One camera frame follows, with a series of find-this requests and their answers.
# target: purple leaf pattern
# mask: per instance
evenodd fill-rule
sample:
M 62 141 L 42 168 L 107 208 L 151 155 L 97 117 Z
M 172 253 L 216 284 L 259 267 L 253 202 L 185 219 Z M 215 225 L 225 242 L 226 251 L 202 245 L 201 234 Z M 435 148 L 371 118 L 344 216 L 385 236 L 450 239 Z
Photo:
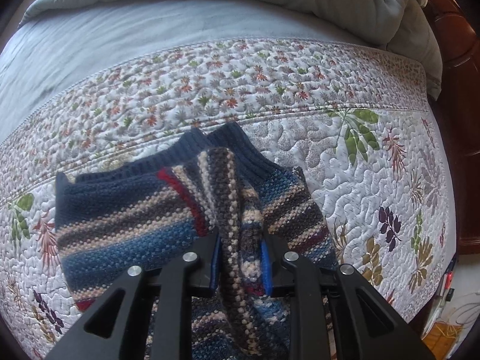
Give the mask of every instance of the purple leaf pattern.
M 54 310 L 49 307 L 47 302 L 45 302 L 41 294 L 34 290 L 33 296 L 35 302 L 37 303 L 36 306 L 32 305 L 34 317 L 40 323 L 40 329 L 42 330 L 47 341 L 54 343 L 56 342 L 56 337 L 52 332 L 52 328 L 55 329 L 59 334 L 63 334 L 62 328 L 64 328 L 65 325 L 61 318 L 57 316 L 56 312 L 54 312 Z
M 402 222 L 398 220 L 398 216 L 394 215 L 389 207 L 380 207 L 378 210 L 378 221 L 382 223 L 380 233 L 386 235 L 386 242 L 387 244 L 390 244 L 388 251 L 392 251 L 395 246 L 402 241 L 398 237 Z

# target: bed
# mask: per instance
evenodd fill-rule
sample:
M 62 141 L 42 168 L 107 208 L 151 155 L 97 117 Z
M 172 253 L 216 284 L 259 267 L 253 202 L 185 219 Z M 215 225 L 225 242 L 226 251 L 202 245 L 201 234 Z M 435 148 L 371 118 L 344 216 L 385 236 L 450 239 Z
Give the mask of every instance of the bed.
M 56 172 L 114 169 L 231 120 L 303 168 L 338 260 L 421 325 L 455 250 L 480 243 L 479 43 L 454 0 L 425 3 L 377 1 L 401 12 L 385 19 L 394 33 L 339 0 L 33 4 L 0 56 L 0 312 L 28 356 L 80 315 L 56 248 Z

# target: green leaf pattern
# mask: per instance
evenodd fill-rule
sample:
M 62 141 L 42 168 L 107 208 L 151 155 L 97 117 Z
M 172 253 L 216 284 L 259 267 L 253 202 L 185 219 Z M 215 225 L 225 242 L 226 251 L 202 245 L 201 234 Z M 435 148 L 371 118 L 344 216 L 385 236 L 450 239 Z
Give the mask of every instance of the green leaf pattern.
M 11 211 L 11 240 L 13 247 L 17 249 L 17 243 L 20 246 L 22 237 L 30 239 L 30 231 L 28 230 L 28 223 L 23 216 L 25 211 L 30 211 L 33 205 L 33 194 L 27 193 L 16 201 L 8 204 L 8 209 Z
M 409 289 L 411 294 L 413 294 L 413 291 L 417 286 L 420 287 L 423 281 L 427 279 L 427 276 L 428 276 L 427 268 L 434 259 L 434 255 L 431 254 L 433 244 L 430 242 L 430 237 L 426 237 L 423 239 L 423 241 L 420 241 L 420 234 L 422 231 L 422 224 L 423 224 L 421 210 L 418 212 L 416 216 L 416 222 L 417 222 L 417 225 L 415 225 L 414 237 L 412 237 L 411 239 L 411 246 L 412 246 L 412 249 L 414 249 L 414 252 L 416 254 L 416 257 L 415 257 L 416 269 L 411 274 L 410 280 L 409 280 Z
M 341 124 L 335 142 L 334 152 L 336 152 L 338 141 L 345 125 L 345 133 L 343 135 L 346 147 L 346 153 L 352 165 L 355 164 L 358 155 L 365 161 L 368 161 L 368 146 L 373 150 L 380 150 L 378 140 L 370 130 L 378 123 L 378 115 L 369 109 L 340 109 L 326 111 L 331 118 L 340 118 Z

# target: blue stripe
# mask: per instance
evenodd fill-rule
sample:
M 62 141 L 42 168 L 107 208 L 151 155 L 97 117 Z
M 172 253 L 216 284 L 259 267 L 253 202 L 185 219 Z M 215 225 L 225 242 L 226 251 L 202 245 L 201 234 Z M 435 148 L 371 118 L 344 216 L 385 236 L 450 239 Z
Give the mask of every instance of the blue stripe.
M 193 346 L 191 358 L 192 360 L 247 360 L 249 357 L 241 353 L 238 346 L 232 345 L 231 340 L 224 334 L 217 332 L 217 335 L 208 337 L 206 340 Z
M 258 197 L 265 207 L 285 194 L 293 185 L 301 181 L 293 172 L 288 170 L 275 171 L 272 178 L 258 188 Z
M 189 219 L 119 244 L 72 254 L 62 260 L 63 272 L 71 290 L 109 285 L 130 266 L 161 268 L 197 238 L 194 220 Z
M 262 281 L 266 294 L 268 296 L 272 295 L 272 264 L 270 263 L 270 258 L 268 257 L 268 247 L 265 241 L 262 241 Z
M 335 269 L 338 266 L 330 236 L 321 244 L 315 245 L 310 250 L 304 252 L 303 255 L 314 261 L 315 265 L 321 268 Z
M 89 221 L 145 200 L 167 185 L 155 174 L 119 181 L 57 186 L 55 225 Z
M 215 242 L 215 250 L 212 258 L 212 265 L 210 271 L 210 288 L 212 290 L 217 288 L 218 272 L 220 271 L 220 235 L 217 234 L 217 241 Z

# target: ribbed neckband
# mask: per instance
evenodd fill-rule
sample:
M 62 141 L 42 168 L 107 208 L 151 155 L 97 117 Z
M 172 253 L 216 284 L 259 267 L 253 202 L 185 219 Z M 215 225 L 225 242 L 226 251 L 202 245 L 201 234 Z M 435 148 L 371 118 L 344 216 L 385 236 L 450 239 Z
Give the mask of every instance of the ribbed neckband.
M 126 179 L 132 176 L 157 172 L 164 167 L 183 164 L 201 151 L 209 148 L 210 142 L 198 128 L 192 128 L 168 149 L 145 158 L 140 158 L 124 166 L 97 173 L 83 173 L 76 177 L 76 183 L 104 182 Z
M 252 185 L 268 180 L 281 167 L 267 160 L 250 142 L 242 128 L 235 122 L 227 123 L 207 136 L 192 128 L 168 149 L 140 158 L 107 172 L 83 173 L 75 183 L 109 182 L 132 176 L 157 172 L 164 167 L 183 164 L 209 147 L 227 147 L 235 154 L 238 173 Z
M 253 146 L 238 123 L 227 123 L 208 134 L 207 138 L 213 146 L 227 147 L 234 152 L 238 173 L 253 186 L 264 183 L 276 170 L 282 169 Z

